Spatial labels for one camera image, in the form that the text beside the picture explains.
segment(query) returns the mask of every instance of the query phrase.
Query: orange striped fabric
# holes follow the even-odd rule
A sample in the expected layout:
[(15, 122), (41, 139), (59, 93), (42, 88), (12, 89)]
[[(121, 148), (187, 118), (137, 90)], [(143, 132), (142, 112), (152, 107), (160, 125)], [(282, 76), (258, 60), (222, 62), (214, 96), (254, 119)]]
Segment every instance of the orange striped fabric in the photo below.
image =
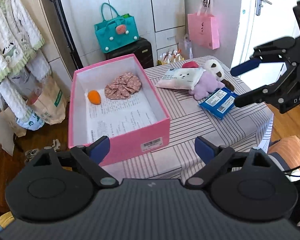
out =
[(272, 152), (277, 152), (291, 169), (300, 165), (300, 139), (295, 135), (269, 147), (268, 154)]

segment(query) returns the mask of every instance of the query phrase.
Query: white tissue package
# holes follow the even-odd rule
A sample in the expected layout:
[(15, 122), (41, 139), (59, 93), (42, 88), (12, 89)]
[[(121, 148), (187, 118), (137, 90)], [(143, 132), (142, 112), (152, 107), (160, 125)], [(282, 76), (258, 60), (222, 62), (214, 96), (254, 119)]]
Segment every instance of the white tissue package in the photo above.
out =
[(163, 75), (156, 87), (192, 90), (204, 71), (203, 68), (171, 68)]

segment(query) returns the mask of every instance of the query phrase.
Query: ribbed gray surface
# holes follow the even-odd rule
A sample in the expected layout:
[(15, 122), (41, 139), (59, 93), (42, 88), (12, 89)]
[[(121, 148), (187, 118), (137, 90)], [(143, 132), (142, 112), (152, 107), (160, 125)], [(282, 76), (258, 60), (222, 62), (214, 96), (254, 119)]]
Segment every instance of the ribbed gray surface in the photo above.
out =
[(247, 224), (224, 216), (202, 191), (179, 180), (125, 179), (101, 190), (84, 212), (54, 224), (16, 220), (0, 237), (6, 240), (294, 240), (300, 232), (287, 220)]

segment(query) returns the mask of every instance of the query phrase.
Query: orange makeup sponge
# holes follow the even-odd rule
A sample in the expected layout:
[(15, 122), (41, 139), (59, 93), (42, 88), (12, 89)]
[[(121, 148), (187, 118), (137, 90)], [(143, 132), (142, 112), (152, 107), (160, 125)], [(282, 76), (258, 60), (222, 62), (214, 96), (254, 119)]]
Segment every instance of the orange makeup sponge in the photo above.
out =
[(88, 99), (89, 99), (90, 103), (92, 103), (94, 105), (100, 105), (101, 104), (101, 96), (98, 93), (98, 91), (95, 91), (95, 90), (89, 91)]

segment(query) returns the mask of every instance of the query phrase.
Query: purple plush toy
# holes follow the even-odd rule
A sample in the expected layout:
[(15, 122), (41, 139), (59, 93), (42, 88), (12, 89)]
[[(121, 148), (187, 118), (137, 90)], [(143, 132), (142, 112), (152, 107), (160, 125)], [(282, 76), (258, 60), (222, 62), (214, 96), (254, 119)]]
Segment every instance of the purple plush toy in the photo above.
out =
[(210, 71), (202, 73), (199, 82), (195, 85), (193, 90), (189, 90), (190, 95), (194, 95), (195, 100), (201, 100), (209, 96), (209, 93), (214, 92), (217, 88), (224, 88), (225, 84), (217, 81), (214, 74)]

